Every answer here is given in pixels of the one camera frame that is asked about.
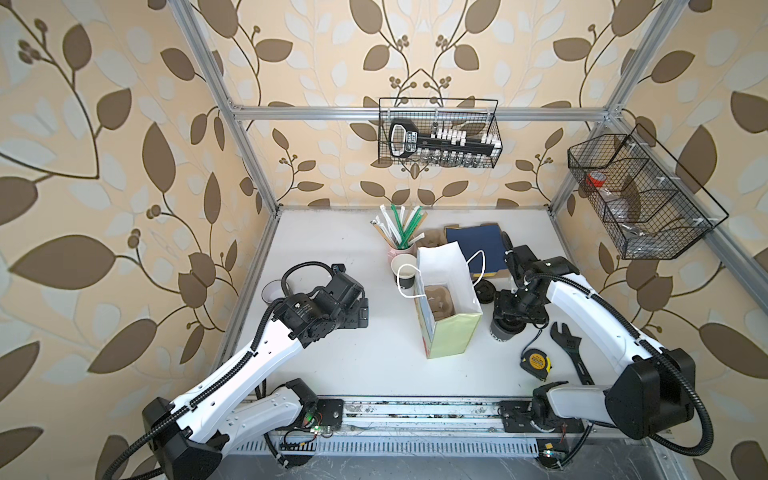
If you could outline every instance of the leaf pattern wallpaper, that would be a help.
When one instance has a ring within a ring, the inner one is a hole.
[[[247,122],[278,203],[310,207],[397,205],[541,207],[566,175],[565,151],[584,122],[501,122],[496,167],[444,168],[378,158],[376,126],[342,121]]]
[[[164,2],[0,1],[2,478],[99,478],[214,360],[267,214],[198,71]]]
[[[190,0],[236,103],[600,107],[660,0]]]
[[[624,114],[678,156],[690,174],[668,166],[683,182],[694,191],[703,184],[722,203],[731,217],[720,228],[768,270],[767,46],[765,2],[691,0]],[[702,480],[768,478],[768,414],[759,393],[768,387],[765,312],[704,242],[676,260],[618,260],[580,192],[558,219],[601,295],[644,332],[694,357],[716,435],[691,471]],[[689,422],[673,433],[692,445],[700,431]]]

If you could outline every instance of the bag handle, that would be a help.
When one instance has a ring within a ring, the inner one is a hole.
[[[419,272],[419,273],[421,273],[421,272],[422,272],[421,270],[419,270],[419,268],[418,268],[417,266],[413,266],[413,265],[411,265],[410,263],[404,263],[403,265],[399,266],[399,267],[398,267],[398,269],[397,269],[397,275],[396,275],[396,276],[397,276],[397,279],[396,279],[396,280],[397,280],[397,291],[398,291],[398,292],[400,292],[400,295],[404,296],[405,298],[419,298],[420,296],[426,296],[424,293],[422,293],[422,294],[420,294],[420,295],[405,295],[405,294],[402,292],[402,287],[400,286],[400,270],[402,270],[402,268],[403,268],[404,266],[411,266],[411,267],[413,267],[413,268],[414,268],[414,269],[415,269],[417,272]]]
[[[480,270],[480,276],[479,276],[479,277],[478,277],[478,279],[477,279],[477,280],[476,280],[476,281],[475,281],[475,282],[472,284],[472,286],[475,286],[475,285],[477,285],[477,284],[480,282],[480,280],[482,280],[482,276],[483,276],[483,275],[485,275],[485,252],[484,252],[484,251],[482,251],[482,250],[478,250],[478,251],[476,251],[476,252],[475,252],[475,254],[474,254],[474,255],[472,255],[471,257],[469,257],[469,260],[467,260],[467,265],[469,265],[469,262],[471,262],[473,258],[475,258],[476,256],[478,256],[478,253],[482,253],[482,269]]]

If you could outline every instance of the black wrench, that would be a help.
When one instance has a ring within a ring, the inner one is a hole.
[[[594,380],[587,371],[587,367],[581,360],[581,355],[578,354],[578,346],[581,343],[581,337],[571,335],[571,329],[568,325],[563,323],[563,332],[560,333],[558,323],[552,323],[552,328],[549,330],[549,335],[552,337],[555,343],[557,343],[568,356],[571,357],[571,361],[574,363],[578,379],[581,380],[582,385],[594,385]]]

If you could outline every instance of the black wire basket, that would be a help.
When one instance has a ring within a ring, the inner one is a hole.
[[[504,148],[497,106],[474,98],[380,98],[379,162],[493,168]]]
[[[655,161],[652,148],[670,158],[674,172]],[[569,148],[568,169],[625,260],[677,258],[728,218],[641,124],[629,135],[604,134]]]

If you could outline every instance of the tape measure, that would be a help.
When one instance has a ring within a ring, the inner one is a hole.
[[[520,367],[539,380],[546,380],[552,369],[552,362],[546,353],[539,349],[529,349],[520,360]]]

